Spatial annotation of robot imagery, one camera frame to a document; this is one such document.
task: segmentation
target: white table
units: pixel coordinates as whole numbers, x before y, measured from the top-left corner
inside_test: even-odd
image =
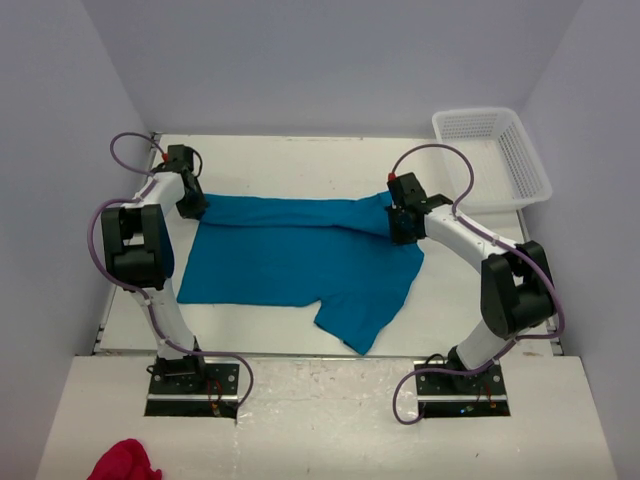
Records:
[[[411,427],[390,410],[396,382],[412,368],[408,359],[249,359],[257,384],[237,426],[144,417],[151,361],[74,359],[38,480],[86,478],[104,452],[130,437],[167,480],[616,478],[575,357],[506,357],[511,417]],[[400,399],[406,417],[416,413],[414,385]]]
[[[204,158],[200,183],[205,192],[280,198],[361,198],[386,189],[396,159],[424,139],[298,138],[164,135],[161,145],[186,144]],[[452,195],[438,151],[423,150],[401,171],[414,171],[428,194]],[[515,213],[480,215],[477,221],[517,241],[522,230]],[[174,209],[167,216],[173,242],[177,292],[197,222]],[[480,319],[480,277],[463,260],[430,240],[422,269],[405,306],[378,335],[370,356],[420,357],[446,353]],[[186,323],[206,350],[273,355],[355,356],[337,338],[313,324],[319,304],[305,308],[246,305],[181,305]],[[537,330],[544,332],[544,327]],[[106,352],[152,352],[155,342],[139,307],[115,292],[101,336]],[[549,342],[523,342],[517,348],[551,355]]]
[[[174,137],[205,157],[205,190],[291,198],[357,198],[384,188],[408,139]],[[429,193],[447,191],[436,156],[409,162]],[[517,217],[476,217],[521,239]],[[175,212],[168,226],[179,286],[196,224]],[[446,352],[479,318],[477,274],[446,248],[421,244],[423,269],[406,306],[380,334],[372,354],[419,357]],[[317,306],[303,309],[235,305],[182,306],[207,349],[264,354],[352,356],[313,326]],[[141,312],[117,292],[102,348],[125,356],[75,358],[38,472],[38,480],[86,478],[114,443],[137,438],[167,480],[315,480],[451,478],[614,480],[582,364],[553,357],[548,342],[523,342],[501,361],[510,417],[430,419],[405,427],[391,395],[413,368],[407,358],[255,358],[256,386],[238,424],[211,418],[143,416],[155,350]],[[247,376],[240,375],[241,390]],[[399,399],[416,414],[415,383]]]

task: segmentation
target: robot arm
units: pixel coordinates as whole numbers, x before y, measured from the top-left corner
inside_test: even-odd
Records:
[[[481,276],[482,321],[449,353],[460,368],[473,370],[498,355],[518,334],[542,323],[555,313],[553,300],[540,278],[496,240],[530,257],[547,275],[544,249],[536,242],[522,245],[498,236],[461,213],[443,195],[427,197],[413,173],[388,182],[394,205],[387,209],[391,239],[395,244],[415,243],[429,237],[462,257]],[[492,238],[490,242],[464,223]]]
[[[101,215],[105,267],[116,279],[142,288],[155,307],[160,331],[186,350],[198,350],[176,301],[171,276],[174,256],[164,217],[177,206],[183,218],[198,219],[208,204],[193,175],[193,150],[170,146],[165,162],[135,195],[136,202],[108,208]],[[147,318],[158,344],[161,374],[197,373],[202,358],[185,356],[166,345],[156,334],[147,302],[140,292],[131,292]]]

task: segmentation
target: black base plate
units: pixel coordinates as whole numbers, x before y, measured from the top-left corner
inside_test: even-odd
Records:
[[[509,417],[509,404],[499,402],[418,402],[423,418]]]
[[[207,363],[204,376],[176,375],[162,379],[156,374],[155,366],[152,371],[149,394],[154,397],[147,398],[145,416],[236,418],[237,398],[217,399],[219,394],[237,396],[238,364]]]
[[[425,367],[442,367],[442,364],[419,364],[416,370]],[[416,391],[419,396],[432,397],[419,400],[418,409],[424,418],[502,417],[509,416],[506,400],[489,401],[491,397],[506,395],[502,369],[492,365],[487,371],[472,377],[430,373],[416,376]]]

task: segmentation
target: purple cable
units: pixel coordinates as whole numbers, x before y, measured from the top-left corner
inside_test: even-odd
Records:
[[[130,172],[139,173],[141,175],[146,175],[147,177],[152,177],[153,176],[152,172],[148,172],[146,170],[140,170],[139,168],[135,168],[135,167],[132,167],[130,165],[127,165],[122,160],[120,160],[120,158],[118,158],[118,155],[116,155],[115,146],[116,146],[116,142],[118,140],[120,140],[122,137],[143,138],[144,140],[149,142],[151,145],[153,145],[161,154],[164,155],[164,150],[162,150],[162,147],[153,138],[151,138],[151,137],[149,137],[147,135],[142,135],[141,133],[137,133],[137,132],[122,132],[122,133],[119,133],[118,135],[116,135],[115,137],[113,137],[111,139],[111,144],[109,145],[109,151],[111,152],[111,156],[118,163],[118,165],[120,165],[121,167],[126,168]]]
[[[562,335],[562,333],[564,332],[564,328],[565,328],[565,314],[564,314],[564,309],[562,308],[562,303],[560,302],[560,299],[558,298],[558,294],[557,294],[557,292],[556,292],[556,290],[555,290],[555,288],[553,286],[553,283],[551,282],[549,277],[547,277],[547,275],[542,271],[542,269],[533,260],[531,260],[529,257],[527,257],[524,253],[520,252],[519,250],[513,248],[510,245],[507,245],[506,243],[502,242],[501,240],[494,239],[493,237],[491,237],[487,233],[485,233],[482,230],[480,230],[479,228],[475,227],[473,224],[469,223],[463,217],[459,217],[458,216],[458,205],[460,204],[460,202],[462,200],[464,200],[464,198],[467,195],[469,195],[469,193],[471,192],[471,189],[473,188],[473,185],[475,183],[475,174],[473,172],[473,167],[471,166],[471,162],[469,161],[469,159],[460,150],[458,150],[457,148],[454,148],[454,147],[452,147],[450,145],[445,145],[445,144],[442,144],[442,143],[428,143],[428,144],[424,144],[424,145],[418,145],[417,147],[414,147],[411,150],[405,152],[398,159],[398,161],[393,166],[393,169],[391,170],[391,173],[395,174],[395,171],[398,168],[398,165],[400,165],[400,163],[402,163],[402,161],[405,158],[407,158],[409,155],[411,155],[413,152],[416,152],[418,150],[422,150],[422,149],[425,149],[425,148],[443,148],[445,150],[449,150],[449,151],[455,153],[460,158],[462,158],[462,160],[464,161],[465,165],[467,166],[467,169],[469,170],[469,185],[467,186],[466,190],[464,192],[462,192],[460,194],[460,196],[458,196],[458,198],[456,198],[455,201],[453,202],[453,205],[451,206],[451,211],[453,213],[453,216],[462,225],[464,225],[467,229],[469,229],[470,231],[472,231],[476,235],[480,236],[481,238],[483,238],[483,239],[485,239],[485,240],[487,240],[489,242],[495,243],[497,246],[499,246],[500,248],[502,248],[502,249],[504,249],[504,250],[506,250],[508,252],[513,253],[520,260],[522,260],[527,265],[529,265],[529,267],[531,267],[531,269],[536,273],[536,275],[538,275],[538,277],[540,277],[540,280],[542,280],[542,283],[544,284],[544,286],[549,291],[549,296],[551,297],[551,300],[553,301],[553,304],[554,304],[554,306],[556,308],[556,312],[558,314],[558,328],[556,329],[555,332],[549,333],[549,334],[546,334],[546,335],[520,335],[520,336],[516,337],[513,341],[509,342],[495,357],[493,357],[487,363],[485,363],[484,365],[481,365],[478,368],[474,368],[473,370],[450,370],[450,369],[447,369],[447,368],[427,367],[427,368],[421,368],[419,370],[414,370],[413,372],[409,372],[404,377],[402,377],[400,382],[398,382],[398,385],[396,386],[396,389],[393,392],[393,399],[392,399],[393,415],[396,417],[396,420],[398,422],[400,422],[401,424],[403,424],[403,425],[413,425],[415,423],[418,423],[420,420],[422,420],[424,418],[424,411],[422,413],[420,413],[413,420],[403,420],[402,418],[400,418],[400,415],[398,414],[398,405],[397,405],[397,403],[398,403],[398,394],[400,393],[400,389],[402,388],[402,386],[410,378],[415,377],[416,375],[424,375],[424,374],[428,374],[428,373],[444,373],[444,374],[447,374],[447,375],[458,375],[458,376],[463,376],[463,377],[469,377],[469,376],[472,376],[472,375],[477,375],[479,373],[484,372],[491,365],[493,365],[494,362],[496,362],[501,357],[503,357],[509,350],[511,350],[514,347],[514,345],[516,344],[516,342],[518,340],[524,340],[524,339],[551,340],[551,339],[554,339],[554,338],[558,338],[560,335]]]
[[[147,305],[147,309],[149,310],[149,318],[151,319],[151,326],[153,327],[153,330],[155,331],[156,335],[158,335],[158,338],[160,338],[161,340],[164,340],[164,342],[169,347],[173,348],[174,350],[176,350],[176,351],[178,351],[180,353],[184,353],[185,355],[194,355],[194,356],[198,356],[198,357],[233,358],[233,359],[239,361],[240,363],[242,363],[245,366],[245,368],[247,369],[247,372],[249,373],[249,387],[247,388],[247,393],[245,393],[244,397],[242,397],[242,399],[238,402],[237,408],[239,409],[242,406],[242,404],[247,400],[247,398],[249,398],[249,395],[251,394],[251,391],[253,390],[254,378],[253,378],[253,369],[251,368],[251,365],[249,365],[249,363],[244,358],[242,358],[240,355],[238,355],[236,353],[189,350],[187,348],[181,347],[180,345],[176,345],[175,343],[173,343],[171,340],[169,340],[167,338],[167,336],[164,334],[164,332],[162,331],[162,329],[158,325],[158,320],[156,318],[156,312],[155,312],[155,310],[153,308],[153,304],[151,303],[151,297],[149,296],[149,294],[147,292],[145,292],[142,288],[136,287],[135,285],[129,285],[127,283],[121,282],[120,280],[115,278],[113,275],[111,275],[107,271],[107,269],[104,267],[104,265],[102,265],[102,262],[100,261],[100,257],[98,256],[98,252],[96,251],[96,246],[95,246],[95,243],[93,241],[93,236],[94,236],[94,232],[95,232],[95,228],[96,228],[96,223],[98,222],[98,218],[100,218],[100,214],[107,207],[109,207],[111,205],[122,204],[122,203],[137,203],[137,202],[141,201],[145,196],[147,196],[147,194],[151,191],[151,189],[153,188],[153,186],[155,184],[156,184],[156,180],[152,177],[151,182],[149,182],[149,185],[147,186],[147,188],[145,188],[143,190],[143,192],[140,194],[140,197],[137,200],[130,200],[130,199],[126,199],[126,198],[114,198],[112,200],[107,200],[106,202],[103,202],[102,204],[100,204],[100,206],[95,210],[95,212],[93,212],[93,215],[91,216],[91,219],[89,220],[89,228],[87,229],[87,247],[89,248],[89,255],[91,256],[91,260],[93,260],[93,263],[95,264],[95,266],[98,269],[98,271],[107,280],[109,280],[114,285],[122,287],[122,288],[124,288],[126,290],[131,290],[131,291],[134,291],[134,292],[138,292],[140,295],[142,295],[142,297],[145,300],[149,301],[149,303]]]

